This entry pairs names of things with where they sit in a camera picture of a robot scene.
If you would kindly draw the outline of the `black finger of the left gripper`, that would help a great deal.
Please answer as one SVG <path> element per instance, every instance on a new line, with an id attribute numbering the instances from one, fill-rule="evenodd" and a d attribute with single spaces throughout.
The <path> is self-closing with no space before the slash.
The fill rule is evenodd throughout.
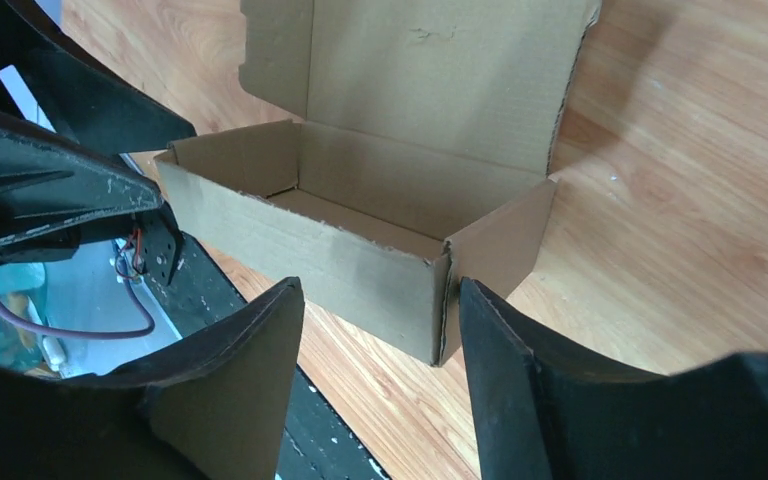
<path id="1" fill-rule="evenodd" d="M 153 181 L 0 111 L 0 263 L 68 258 L 81 226 L 162 203 Z"/>
<path id="2" fill-rule="evenodd" d="M 0 1 L 0 71 L 14 67 L 56 133 L 98 153 L 160 150 L 195 136 L 185 118 L 107 68 L 34 1 Z M 0 111 L 22 117 L 0 80 Z"/>

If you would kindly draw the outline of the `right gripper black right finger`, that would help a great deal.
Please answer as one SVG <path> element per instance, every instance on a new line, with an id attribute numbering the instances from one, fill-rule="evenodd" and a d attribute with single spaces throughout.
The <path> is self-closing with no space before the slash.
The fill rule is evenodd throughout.
<path id="1" fill-rule="evenodd" d="M 659 375 L 464 279 L 460 329 L 485 479 L 768 479 L 768 352 Z"/>

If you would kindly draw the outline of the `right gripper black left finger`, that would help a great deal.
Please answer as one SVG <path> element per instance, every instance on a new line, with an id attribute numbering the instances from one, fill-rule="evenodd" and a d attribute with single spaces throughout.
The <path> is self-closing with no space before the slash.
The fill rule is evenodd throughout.
<path id="1" fill-rule="evenodd" d="M 243 309 L 105 375 L 0 367 L 0 479 L 270 479 L 305 300 L 287 277 Z"/>

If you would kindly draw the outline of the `brown cardboard paper box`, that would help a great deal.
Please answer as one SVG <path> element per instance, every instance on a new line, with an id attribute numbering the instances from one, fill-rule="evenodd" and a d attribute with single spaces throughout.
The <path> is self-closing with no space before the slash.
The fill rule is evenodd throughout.
<path id="1" fill-rule="evenodd" d="M 239 82 L 291 113 L 156 159 L 179 226 L 417 360 L 458 285 L 532 271 L 597 1 L 245 1 Z"/>

